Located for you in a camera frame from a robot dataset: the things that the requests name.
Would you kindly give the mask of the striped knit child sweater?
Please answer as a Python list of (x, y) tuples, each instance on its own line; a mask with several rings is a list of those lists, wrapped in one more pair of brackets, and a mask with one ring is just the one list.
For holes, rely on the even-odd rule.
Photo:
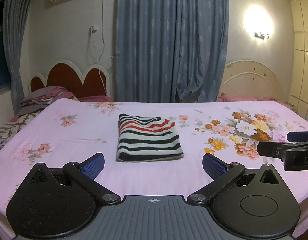
[(174, 121), (119, 115), (117, 160), (128, 163), (177, 160), (184, 153)]

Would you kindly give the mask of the pink floral bed sheet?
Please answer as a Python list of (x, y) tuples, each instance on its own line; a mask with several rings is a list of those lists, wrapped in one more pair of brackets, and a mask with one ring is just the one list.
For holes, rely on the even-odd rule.
[[(117, 161), (119, 115), (161, 117), (175, 123), (183, 150), (178, 160)], [(0, 150), (0, 239), (14, 232), (6, 207), (36, 163), (62, 167), (101, 152), (105, 168), (97, 182), (125, 196), (188, 196), (210, 182), (202, 157), (213, 154), (248, 168), (272, 164), (301, 207), (295, 236), (308, 230), (308, 171), (287, 172), (279, 159), (257, 154), (259, 140), (283, 142), (290, 131), (308, 131), (308, 122), (273, 101), (214, 103), (84, 103), (61, 99), (38, 114)]]

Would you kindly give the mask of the cream wardrobe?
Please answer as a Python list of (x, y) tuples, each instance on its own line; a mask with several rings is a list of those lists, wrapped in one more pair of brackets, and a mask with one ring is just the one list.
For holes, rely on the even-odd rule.
[(308, 0), (291, 1), (294, 27), (294, 65), (289, 103), (308, 120)]

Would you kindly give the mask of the cream round headboard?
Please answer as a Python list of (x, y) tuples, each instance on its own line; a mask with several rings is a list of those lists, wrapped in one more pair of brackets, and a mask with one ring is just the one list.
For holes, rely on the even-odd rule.
[(272, 98), (284, 101), (281, 85), (274, 72), (264, 64), (252, 60), (227, 64), (219, 93), (241, 98)]

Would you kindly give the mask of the pink pillow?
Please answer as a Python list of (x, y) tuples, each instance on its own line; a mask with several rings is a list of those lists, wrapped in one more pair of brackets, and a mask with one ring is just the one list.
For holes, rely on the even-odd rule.
[(94, 95), (78, 98), (80, 102), (113, 102), (113, 99), (105, 95)]

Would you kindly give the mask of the purple folded bedding pile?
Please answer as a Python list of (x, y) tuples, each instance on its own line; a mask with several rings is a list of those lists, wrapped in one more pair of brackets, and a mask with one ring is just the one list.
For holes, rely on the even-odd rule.
[(44, 87), (28, 95), (16, 116), (0, 127), (0, 150), (42, 110), (62, 98), (77, 100), (72, 92), (61, 86)]

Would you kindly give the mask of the red heart-shaped headboard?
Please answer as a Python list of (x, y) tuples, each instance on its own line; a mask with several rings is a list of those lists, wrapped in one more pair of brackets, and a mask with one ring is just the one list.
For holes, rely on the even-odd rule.
[(110, 75), (98, 64), (89, 66), (85, 72), (68, 60), (57, 61), (46, 75), (35, 74), (29, 82), (29, 91), (60, 86), (73, 93), (78, 99), (88, 96), (112, 97)]

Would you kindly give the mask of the blue centre curtain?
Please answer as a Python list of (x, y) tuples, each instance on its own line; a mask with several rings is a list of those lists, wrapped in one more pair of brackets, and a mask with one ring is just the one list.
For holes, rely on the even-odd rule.
[(117, 0), (117, 100), (215, 102), (228, 19), (229, 0)]

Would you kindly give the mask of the blue left window curtain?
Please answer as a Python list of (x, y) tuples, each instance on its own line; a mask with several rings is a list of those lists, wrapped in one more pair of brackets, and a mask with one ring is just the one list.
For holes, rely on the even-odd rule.
[(20, 75), (20, 57), (31, 0), (4, 0), (2, 35), (8, 71), (11, 76), (11, 102), (14, 113), (20, 110), (24, 90)]

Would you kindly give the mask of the wall lamp fixture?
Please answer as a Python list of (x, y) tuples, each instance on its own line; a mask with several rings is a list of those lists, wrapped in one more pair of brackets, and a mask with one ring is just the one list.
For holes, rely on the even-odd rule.
[(261, 32), (261, 31), (256, 31), (255, 32), (255, 37), (256, 38), (260, 38), (262, 40), (266, 40), (266, 39), (269, 38), (269, 34), (265, 34), (265, 33)]

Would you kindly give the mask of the wall socket plug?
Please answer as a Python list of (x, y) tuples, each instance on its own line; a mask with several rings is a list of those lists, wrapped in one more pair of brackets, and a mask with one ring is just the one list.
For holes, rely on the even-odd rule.
[(93, 35), (97, 31), (98, 31), (98, 26), (97, 25), (91, 25), (90, 26), (90, 33), (91, 33), (91, 35)]

